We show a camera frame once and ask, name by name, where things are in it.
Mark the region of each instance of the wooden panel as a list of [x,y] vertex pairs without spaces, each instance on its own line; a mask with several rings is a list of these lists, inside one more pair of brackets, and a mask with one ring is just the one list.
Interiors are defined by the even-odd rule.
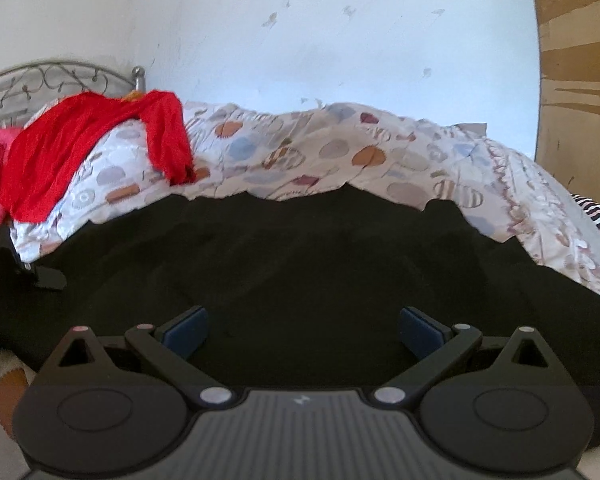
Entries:
[[600,0],[536,0],[542,92],[536,161],[600,202]]

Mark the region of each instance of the blue pad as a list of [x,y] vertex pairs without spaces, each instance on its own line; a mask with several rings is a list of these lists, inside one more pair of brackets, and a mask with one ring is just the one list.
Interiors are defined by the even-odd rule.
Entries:
[[400,311],[400,341],[419,360],[424,359],[453,337],[452,330],[415,308]]
[[209,332],[209,314],[196,306],[157,328],[154,337],[174,354],[189,359],[205,341]]

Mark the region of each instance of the white wall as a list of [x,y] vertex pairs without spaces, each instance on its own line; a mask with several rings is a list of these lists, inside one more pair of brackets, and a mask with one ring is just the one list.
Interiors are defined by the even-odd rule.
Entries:
[[533,0],[0,0],[0,68],[143,64],[150,86],[183,99],[488,122],[531,156],[538,50]]
[[533,0],[139,0],[138,13],[134,59],[182,97],[270,112],[361,102],[488,122],[535,152]]
[[0,70],[47,57],[129,70],[135,1],[0,0]]

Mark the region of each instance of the wall stain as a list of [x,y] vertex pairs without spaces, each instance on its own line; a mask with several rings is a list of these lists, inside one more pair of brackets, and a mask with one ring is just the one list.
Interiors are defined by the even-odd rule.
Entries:
[[429,30],[431,27],[433,27],[433,26],[436,24],[436,22],[437,22],[437,21],[440,19],[440,16],[442,16],[442,15],[445,13],[445,9],[436,9],[436,10],[432,10],[432,11],[431,11],[431,13],[432,13],[432,14],[435,14],[435,15],[436,15],[436,17],[435,17],[435,19],[434,19],[434,20],[431,22],[431,24],[429,25],[429,27],[427,27],[427,28],[425,29],[425,32],[427,32],[427,31],[428,31],[428,30]]
[[392,30],[394,30],[394,27],[398,24],[398,22],[402,19],[403,14],[400,15],[400,18],[398,18],[397,20],[394,21],[394,24],[389,28],[389,30],[387,32],[391,32]]
[[263,27],[272,28],[278,22],[278,13],[272,12],[269,19],[262,24]]

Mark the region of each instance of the circular pad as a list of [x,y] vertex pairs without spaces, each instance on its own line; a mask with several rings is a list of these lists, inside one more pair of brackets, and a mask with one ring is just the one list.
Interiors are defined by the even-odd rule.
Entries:
[[124,476],[166,452],[187,421],[178,391],[131,372],[91,384],[33,383],[14,414],[29,460],[75,476]]
[[474,400],[476,415],[498,430],[532,430],[549,415],[544,400],[535,394],[513,388],[484,392]]

